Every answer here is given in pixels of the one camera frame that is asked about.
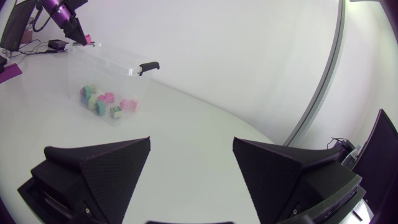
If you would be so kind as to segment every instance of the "gray metal frame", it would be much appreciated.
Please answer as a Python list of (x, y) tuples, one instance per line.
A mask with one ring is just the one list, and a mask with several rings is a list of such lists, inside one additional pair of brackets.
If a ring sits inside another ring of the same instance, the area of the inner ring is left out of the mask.
[(343, 40), (343, 30), (345, 23), (345, 9), (346, 9), (346, 0), (339, 0), (338, 2), (338, 15), (337, 15), (337, 23), (335, 30), (335, 37), (333, 39), (333, 44), (331, 46), (330, 54), (328, 61), (326, 63), (325, 70), (323, 71), (323, 75), (321, 80), (319, 81), (318, 87), (315, 90), (314, 95), (310, 103), (307, 106), (303, 116), (300, 121), (297, 123), (296, 127), (287, 138), (284, 146), (294, 146), (298, 143), (305, 132), (308, 130), (312, 121), (316, 117), (327, 92), (329, 90), (331, 80), (335, 73), (336, 64), (338, 61), (338, 57), (340, 54), (341, 42)]

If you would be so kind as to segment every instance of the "white table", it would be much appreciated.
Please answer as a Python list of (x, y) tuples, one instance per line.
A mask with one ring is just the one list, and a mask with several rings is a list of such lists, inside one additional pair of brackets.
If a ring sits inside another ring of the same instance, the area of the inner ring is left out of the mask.
[(140, 110), (112, 127), (69, 99), (66, 56), (26, 57), (19, 65), (23, 74), (0, 84), (0, 196), (16, 223), (39, 222), (17, 189), (45, 159), (45, 146), (147, 136), (151, 152), (124, 223), (259, 223), (232, 143), (234, 136), (270, 140), (237, 117), (156, 82)]

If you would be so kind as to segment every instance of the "power adapter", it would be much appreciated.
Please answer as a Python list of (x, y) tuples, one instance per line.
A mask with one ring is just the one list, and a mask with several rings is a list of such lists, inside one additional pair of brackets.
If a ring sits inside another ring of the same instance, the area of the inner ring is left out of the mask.
[(65, 46), (69, 44), (68, 42), (62, 41), (62, 40), (49, 40), (48, 47), (56, 50), (57, 52), (63, 51), (65, 49)]

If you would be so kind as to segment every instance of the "purple device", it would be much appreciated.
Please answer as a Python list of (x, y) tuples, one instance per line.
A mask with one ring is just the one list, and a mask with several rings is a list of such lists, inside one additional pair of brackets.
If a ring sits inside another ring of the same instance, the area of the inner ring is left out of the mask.
[(60, 3), (62, 0), (44, 0), (43, 7), (44, 9), (51, 15), (51, 18), (55, 21), (55, 23), (62, 28), (63, 24), (69, 21), (71, 18), (71, 14), (69, 10), (65, 7), (65, 5)]
[(39, 10), (37, 14), (40, 15), (44, 8), (59, 28), (63, 29), (65, 37), (86, 45), (85, 35), (75, 13), (75, 9), (86, 2), (87, 0), (39, 0), (36, 9)]

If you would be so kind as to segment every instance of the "monitor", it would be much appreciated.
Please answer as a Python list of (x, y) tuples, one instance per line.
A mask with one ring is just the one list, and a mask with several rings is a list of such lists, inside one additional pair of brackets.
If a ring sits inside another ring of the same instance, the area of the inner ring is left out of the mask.
[(6, 0), (0, 0), (0, 11), (1, 11), (2, 7), (4, 6), (4, 3), (6, 3)]
[(262, 224), (301, 218), (323, 223), (348, 202), (362, 199), (361, 177), (337, 161), (341, 149), (307, 150), (235, 138), (233, 152)]
[(363, 180), (372, 223), (391, 223), (398, 205), (398, 133), (383, 109), (353, 167)]
[(149, 138), (46, 147), (18, 192), (44, 223), (122, 223), (149, 151)]
[(14, 6), (4, 28), (4, 32), (0, 40), (0, 47), (9, 51), (19, 50), (22, 36), (24, 35), (26, 25), (36, 2), (37, 0), (25, 0)]

